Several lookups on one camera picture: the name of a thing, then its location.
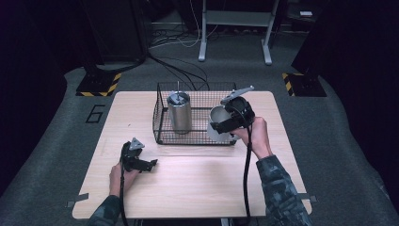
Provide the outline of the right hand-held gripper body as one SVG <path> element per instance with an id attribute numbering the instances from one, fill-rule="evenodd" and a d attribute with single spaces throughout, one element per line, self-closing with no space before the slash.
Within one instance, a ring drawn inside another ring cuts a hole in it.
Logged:
<path id="1" fill-rule="evenodd" d="M 242 94 L 252 90 L 254 90 L 253 86 L 238 90 L 234 89 L 228 96 L 220 101 L 223 106 L 227 105 L 235 110 L 234 118 L 229 120 L 237 121 L 240 127 L 248 128 L 254 122 L 255 113 L 250 103 L 242 97 Z"/>

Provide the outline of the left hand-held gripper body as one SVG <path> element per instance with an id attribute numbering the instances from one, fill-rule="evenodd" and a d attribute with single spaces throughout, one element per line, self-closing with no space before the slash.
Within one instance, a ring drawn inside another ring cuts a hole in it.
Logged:
<path id="1" fill-rule="evenodd" d="M 120 154 L 120 163 L 126 171 L 144 170 L 145 163 L 139 159 L 144 145 L 135 137 L 123 144 Z"/>

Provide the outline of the steel mug with white handle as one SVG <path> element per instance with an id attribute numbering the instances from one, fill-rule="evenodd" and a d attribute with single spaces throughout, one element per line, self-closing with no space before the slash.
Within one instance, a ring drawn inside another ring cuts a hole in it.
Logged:
<path id="1" fill-rule="evenodd" d="M 239 136 L 230 133 L 219 134 L 211 125 L 212 122 L 223 122 L 228 120 L 230 117 L 230 114 L 222 105 L 215 106 L 211 109 L 207 125 L 207 135 L 211 140 L 215 142 L 231 142 L 239 139 Z"/>

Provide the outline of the black wire basket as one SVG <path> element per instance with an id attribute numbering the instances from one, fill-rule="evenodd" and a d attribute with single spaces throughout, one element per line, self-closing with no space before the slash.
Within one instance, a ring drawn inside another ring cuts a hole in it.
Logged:
<path id="1" fill-rule="evenodd" d="M 186 134 L 173 130 L 167 97 L 172 91 L 186 92 L 190 96 L 192 129 Z M 155 141 L 161 145 L 234 145 L 234 141 L 213 141 L 207 135 L 210 111 L 220 100 L 236 89 L 234 82 L 159 82 L 157 101 L 153 110 L 152 130 Z"/>

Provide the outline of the steel tumbler with straw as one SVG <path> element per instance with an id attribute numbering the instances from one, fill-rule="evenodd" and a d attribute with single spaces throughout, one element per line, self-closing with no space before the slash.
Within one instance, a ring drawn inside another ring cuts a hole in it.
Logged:
<path id="1" fill-rule="evenodd" d="M 180 83 L 177 83 L 177 88 L 170 92 L 167 103 L 173 131 L 179 135 L 190 132 L 192 129 L 190 96 L 180 90 Z"/>

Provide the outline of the person's left hand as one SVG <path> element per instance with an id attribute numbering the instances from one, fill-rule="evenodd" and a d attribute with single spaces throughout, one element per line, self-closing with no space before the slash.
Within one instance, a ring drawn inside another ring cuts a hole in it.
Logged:
<path id="1" fill-rule="evenodd" d="M 120 196 L 120 179 L 122 177 L 123 167 L 121 166 L 120 163 L 117 165 L 113 166 L 111 169 L 111 172 L 109 174 L 109 194 L 111 196 Z M 123 186 L 123 191 L 127 191 L 130 189 L 130 187 L 133 185 L 135 178 L 139 175 L 140 171 L 133 169 L 132 171 L 124 171 L 124 186 Z"/>

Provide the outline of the person's right hand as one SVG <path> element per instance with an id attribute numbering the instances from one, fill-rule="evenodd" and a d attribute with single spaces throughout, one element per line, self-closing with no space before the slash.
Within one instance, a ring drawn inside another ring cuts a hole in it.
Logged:
<path id="1" fill-rule="evenodd" d="M 271 156 L 273 153 L 270 148 L 265 119 L 262 117 L 255 117 L 250 129 L 250 133 L 244 128 L 237 128 L 231 131 L 231 133 L 239 136 L 246 145 L 251 144 L 251 149 L 258 159 Z"/>

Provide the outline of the black yellow striped base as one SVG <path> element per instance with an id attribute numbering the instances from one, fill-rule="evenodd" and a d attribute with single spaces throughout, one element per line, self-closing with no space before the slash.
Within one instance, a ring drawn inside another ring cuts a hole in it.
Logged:
<path id="1" fill-rule="evenodd" d="M 76 96 L 111 96 L 115 91 L 121 74 L 105 73 L 100 75 L 86 74 L 76 89 Z"/>
<path id="2" fill-rule="evenodd" d="M 282 75 L 285 87 L 290 96 L 294 97 L 326 97 L 321 83 L 317 78 L 309 78 L 301 73 L 284 73 Z"/>

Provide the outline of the white metal stand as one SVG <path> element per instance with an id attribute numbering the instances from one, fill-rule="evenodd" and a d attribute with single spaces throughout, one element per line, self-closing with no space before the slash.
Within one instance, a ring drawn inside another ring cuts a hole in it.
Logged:
<path id="1" fill-rule="evenodd" d="M 237 25 L 237 26 L 257 26 L 266 28 L 264 38 L 261 40 L 263 49 L 263 61 L 266 65 L 272 64 L 269 50 L 269 40 L 273 25 L 277 15 L 279 0 L 272 0 L 273 7 L 270 12 L 248 12 L 248 11 L 225 11 L 209 10 L 207 0 L 202 0 L 202 19 L 201 19 L 201 41 L 198 60 L 203 62 L 206 58 L 207 50 L 207 26 L 211 25 Z"/>

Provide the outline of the black cabinet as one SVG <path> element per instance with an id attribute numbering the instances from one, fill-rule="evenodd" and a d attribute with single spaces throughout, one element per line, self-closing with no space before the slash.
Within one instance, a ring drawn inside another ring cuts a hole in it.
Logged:
<path id="1" fill-rule="evenodd" d="M 82 0 L 103 62 L 141 64 L 148 51 L 139 0 Z"/>

